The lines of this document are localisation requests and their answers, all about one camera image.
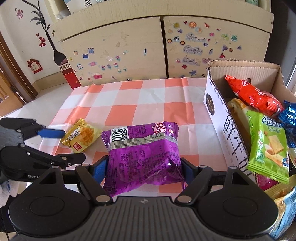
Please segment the yellow waffle snack packet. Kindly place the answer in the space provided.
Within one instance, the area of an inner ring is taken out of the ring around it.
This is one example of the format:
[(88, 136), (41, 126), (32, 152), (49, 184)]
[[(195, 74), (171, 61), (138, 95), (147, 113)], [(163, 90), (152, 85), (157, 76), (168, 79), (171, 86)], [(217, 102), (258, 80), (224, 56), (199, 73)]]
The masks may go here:
[(91, 146), (102, 134), (97, 128), (80, 118), (61, 139), (61, 143), (69, 147), (74, 154), (80, 154)]

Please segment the purple snack bag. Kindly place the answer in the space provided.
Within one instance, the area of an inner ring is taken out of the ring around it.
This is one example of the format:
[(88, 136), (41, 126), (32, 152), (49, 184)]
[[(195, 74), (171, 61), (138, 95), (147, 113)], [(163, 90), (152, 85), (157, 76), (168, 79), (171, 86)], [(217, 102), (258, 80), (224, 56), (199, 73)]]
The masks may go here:
[(103, 188), (111, 196), (144, 184), (184, 181), (178, 148), (179, 126), (162, 121), (102, 132), (109, 161)]

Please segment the red cartoon snack packet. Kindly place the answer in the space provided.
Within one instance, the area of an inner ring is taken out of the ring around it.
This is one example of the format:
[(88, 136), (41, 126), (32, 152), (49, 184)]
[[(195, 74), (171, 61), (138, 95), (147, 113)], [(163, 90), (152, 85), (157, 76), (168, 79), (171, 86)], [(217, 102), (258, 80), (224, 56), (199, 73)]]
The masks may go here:
[(276, 116), (284, 111), (281, 102), (271, 93), (258, 89), (246, 80), (230, 75), (226, 75), (225, 80), (239, 99), (266, 116)]

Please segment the blue foil snack packet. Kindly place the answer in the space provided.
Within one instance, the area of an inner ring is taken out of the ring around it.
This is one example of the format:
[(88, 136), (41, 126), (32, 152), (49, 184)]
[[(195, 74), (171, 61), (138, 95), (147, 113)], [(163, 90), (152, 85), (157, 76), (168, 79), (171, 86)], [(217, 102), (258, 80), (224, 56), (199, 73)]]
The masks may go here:
[(285, 130), (289, 148), (296, 146), (296, 103), (283, 101), (284, 110), (278, 115), (281, 126)]

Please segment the pink checkered tablecloth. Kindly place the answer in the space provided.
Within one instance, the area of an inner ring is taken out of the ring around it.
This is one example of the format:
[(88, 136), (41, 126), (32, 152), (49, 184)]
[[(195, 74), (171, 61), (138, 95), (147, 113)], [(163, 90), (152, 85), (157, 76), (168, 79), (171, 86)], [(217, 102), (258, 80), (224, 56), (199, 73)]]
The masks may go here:
[(179, 126), (181, 157), (195, 166), (227, 169), (214, 126), (204, 105), (206, 79), (171, 78), (114, 82), (54, 91), (41, 105), (39, 122), (69, 129), (83, 118), (102, 130), (161, 121)]

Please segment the green cracker snack packet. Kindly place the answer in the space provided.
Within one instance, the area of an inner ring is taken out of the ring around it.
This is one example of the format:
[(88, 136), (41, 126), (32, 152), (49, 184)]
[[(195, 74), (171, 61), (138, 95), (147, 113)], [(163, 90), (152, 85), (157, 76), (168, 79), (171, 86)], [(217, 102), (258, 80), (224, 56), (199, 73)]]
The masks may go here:
[(285, 130), (277, 121), (262, 113), (249, 110), (246, 115), (251, 138), (247, 169), (287, 184), (290, 167)]

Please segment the red gift box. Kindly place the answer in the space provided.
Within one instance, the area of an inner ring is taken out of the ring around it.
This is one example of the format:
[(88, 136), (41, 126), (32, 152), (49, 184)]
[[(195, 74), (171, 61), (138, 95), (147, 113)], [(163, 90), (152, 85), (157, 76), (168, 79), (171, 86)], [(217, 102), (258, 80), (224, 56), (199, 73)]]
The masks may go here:
[(72, 89), (75, 89), (81, 86), (81, 83), (79, 82), (69, 62), (61, 64), (59, 67), (63, 76), (65, 77), (66, 81), (68, 82), (68, 84)]

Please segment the white cardboard snack box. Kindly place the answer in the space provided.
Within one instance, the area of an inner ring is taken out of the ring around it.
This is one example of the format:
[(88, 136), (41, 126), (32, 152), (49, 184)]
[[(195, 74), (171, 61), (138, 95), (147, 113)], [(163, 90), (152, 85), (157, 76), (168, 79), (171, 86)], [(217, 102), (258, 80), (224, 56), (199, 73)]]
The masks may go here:
[(271, 93), (280, 102), (295, 102), (295, 95), (285, 87), (281, 67), (274, 63), (236, 59), (211, 60), (208, 63), (204, 105), (217, 133), (226, 165), (238, 167), (256, 182), (255, 175), (247, 169), (249, 148), (227, 106), (235, 94), (225, 80), (226, 75), (243, 80), (249, 78), (252, 85)]

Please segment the light blue snack packet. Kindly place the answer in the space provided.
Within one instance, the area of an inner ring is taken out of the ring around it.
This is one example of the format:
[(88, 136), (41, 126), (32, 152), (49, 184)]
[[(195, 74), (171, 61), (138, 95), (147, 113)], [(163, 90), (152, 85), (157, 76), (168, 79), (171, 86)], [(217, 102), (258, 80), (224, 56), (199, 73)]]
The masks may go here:
[(275, 199), (274, 202), (278, 207), (278, 217), (270, 236), (278, 239), (288, 230), (295, 218), (295, 188), (287, 195)]

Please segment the beige sticker-covered cabinet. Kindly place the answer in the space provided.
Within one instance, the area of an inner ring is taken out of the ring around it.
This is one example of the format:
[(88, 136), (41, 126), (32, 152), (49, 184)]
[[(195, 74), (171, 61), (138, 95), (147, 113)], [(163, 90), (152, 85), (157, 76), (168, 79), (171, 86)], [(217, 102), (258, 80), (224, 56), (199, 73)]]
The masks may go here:
[(46, 1), (81, 86), (205, 77), (211, 60), (263, 61), (271, 1)]

